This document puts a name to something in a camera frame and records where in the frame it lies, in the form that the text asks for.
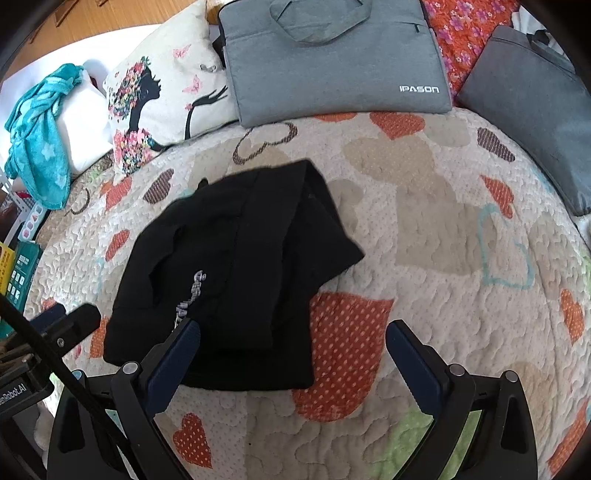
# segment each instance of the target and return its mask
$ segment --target gray laptop bag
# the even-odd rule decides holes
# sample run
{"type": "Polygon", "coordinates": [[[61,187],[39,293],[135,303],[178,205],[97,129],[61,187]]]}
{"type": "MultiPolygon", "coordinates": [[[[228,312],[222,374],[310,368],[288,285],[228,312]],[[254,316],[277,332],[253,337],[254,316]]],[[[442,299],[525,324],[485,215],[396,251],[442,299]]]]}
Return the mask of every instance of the gray laptop bag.
{"type": "Polygon", "coordinates": [[[591,95],[565,57],[497,27],[457,100],[521,145],[572,215],[591,213],[591,95]]]}
{"type": "Polygon", "coordinates": [[[319,113],[452,108],[419,0],[236,0],[220,10],[219,24],[245,127],[319,113]]]}

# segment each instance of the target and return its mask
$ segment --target wooden floor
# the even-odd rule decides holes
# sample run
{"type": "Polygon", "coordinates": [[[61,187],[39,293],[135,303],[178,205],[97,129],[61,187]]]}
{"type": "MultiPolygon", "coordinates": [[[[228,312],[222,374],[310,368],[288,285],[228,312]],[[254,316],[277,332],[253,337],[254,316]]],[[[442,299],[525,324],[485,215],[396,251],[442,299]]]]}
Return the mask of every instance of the wooden floor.
{"type": "MultiPolygon", "coordinates": [[[[56,28],[50,16],[33,43],[27,43],[13,62],[8,75],[32,61],[83,38],[137,25],[162,23],[194,0],[109,0],[102,7],[95,0],[80,0],[56,28]]],[[[216,4],[219,0],[208,1],[216,4]]]]}

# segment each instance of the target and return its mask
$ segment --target orange floral fabric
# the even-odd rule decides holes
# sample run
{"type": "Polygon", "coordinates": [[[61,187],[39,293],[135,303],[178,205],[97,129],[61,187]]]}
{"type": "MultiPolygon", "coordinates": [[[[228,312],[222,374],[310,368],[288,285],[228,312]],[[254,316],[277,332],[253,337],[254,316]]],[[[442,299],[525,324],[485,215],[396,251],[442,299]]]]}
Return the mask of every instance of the orange floral fabric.
{"type": "Polygon", "coordinates": [[[449,87],[455,97],[497,25],[511,25],[515,0],[426,0],[429,23],[437,34],[449,87]]]}

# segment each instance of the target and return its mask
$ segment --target orange heart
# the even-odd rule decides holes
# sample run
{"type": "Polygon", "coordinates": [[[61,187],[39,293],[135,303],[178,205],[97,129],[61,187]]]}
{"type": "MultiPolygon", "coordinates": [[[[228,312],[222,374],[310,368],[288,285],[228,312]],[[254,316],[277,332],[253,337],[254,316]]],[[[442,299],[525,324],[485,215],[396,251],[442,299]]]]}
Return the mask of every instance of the orange heart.
{"type": "Polygon", "coordinates": [[[173,434],[173,442],[186,462],[212,468],[212,451],[207,444],[203,423],[194,413],[183,417],[181,429],[173,434]]]}
{"type": "Polygon", "coordinates": [[[574,423],[570,426],[566,436],[556,447],[556,450],[548,460],[548,467],[550,468],[552,476],[560,472],[560,469],[566,463],[566,460],[569,459],[575,447],[579,444],[579,440],[583,436],[583,433],[585,433],[585,429],[587,428],[586,410],[588,403],[588,398],[583,400],[583,403],[577,412],[577,416],[574,419],[574,423]]]}
{"type": "Polygon", "coordinates": [[[583,309],[566,288],[560,292],[560,307],[564,313],[564,324],[569,329],[570,341],[574,345],[585,330],[583,309]]]}
{"type": "Polygon", "coordinates": [[[90,341],[90,358],[101,358],[105,351],[105,335],[107,333],[107,323],[110,317],[103,317],[100,319],[100,325],[92,334],[90,341]]]}
{"type": "Polygon", "coordinates": [[[484,181],[484,185],[495,199],[496,204],[499,206],[503,216],[507,218],[513,218],[513,210],[511,209],[511,203],[515,200],[515,196],[511,191],[511,188],[497,179],[491,179],[480,175],[484,181]]]}
{"type": "Polygon", "coordinates": [[[113,235],[111,242],[109,244],[109,248],[107,248],[107,252],[105,253],[105,260],[111,261],[117,251],[125,245],[125,242],[129,238],[129,230],[121,230],[120,232],[113,235]]]}
{"type": "Polygon", "coordinates": [[[357,116],[356,113],[325,113],[324,115],[315,115],[314,117],[323,122],[342,122],[344,120],[351,120],[357,116]]]}
{"type": "Polygon", "coordinates": [[[107,193],[111,188],[113,188],[113,180],[109,180],[104,182],[100,186],[100,196],[102,197],[105,193],[107,193]]]}
{"type": "Polygon", "coordinates": [[[415,134],[425,128],[424,118],[411,113],[371,112],[369,119],[380,127],[390,140],[415,134]]]}
{"type": "Polygon", "coordinates": [[[125,177],[115,187],[111,187],[107,192],[107,201],[105,211],[108,212],[111,208],[117,205],[125,195],[131,190],[131,177],[125,177]]]}
{"type": "Polygon", "coordinates": [[[43,300],[41,302],[41,310],[44,312],[46,310],[49,310],[51,307],[53,307],[56,304],[56,300],[53,297],[49,297],[47,300],[43,300]]]}
{"type": "Polygon", "coordinates": [[[297,412],[314,421],[345,418],[374,384],[393,300],[319,293],[310,303],[314,384],[292,390],[297,412]]]}

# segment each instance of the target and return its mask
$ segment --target quilted bedspread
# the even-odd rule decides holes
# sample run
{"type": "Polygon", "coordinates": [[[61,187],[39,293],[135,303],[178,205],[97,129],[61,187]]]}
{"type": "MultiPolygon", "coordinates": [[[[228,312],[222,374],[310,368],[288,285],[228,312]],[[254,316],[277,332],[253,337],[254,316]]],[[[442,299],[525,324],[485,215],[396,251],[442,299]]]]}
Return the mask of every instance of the quilted bedspread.
{"type": "MultiPolygon", "coordinates": [[[[100,329],[65,361],[88,375],[115,372],[102,359],[105,328],[146,224],[203,177],[304,157],[325,175],[366,257],[311,303],[311,388],[178,389],[157,424],[190,474],[391,479],[431,422],[384,348],[387,323],[402,318],[448,363],[479,375],[519,373],[540,478],[551,478],[591,414],[589,251],[529,156],[466,110],[230,126],[171,148],[116,186],[105,160],[74,185],[78,195],[42,231],[45,252],[25,315],[55,301],[68,310],[97,305],[100,329]]],[[[50,410],[58,391],[46,400],[50,410]]],[[[470,418],[445,478],[459,466],[477,419],[470,418]]]]}

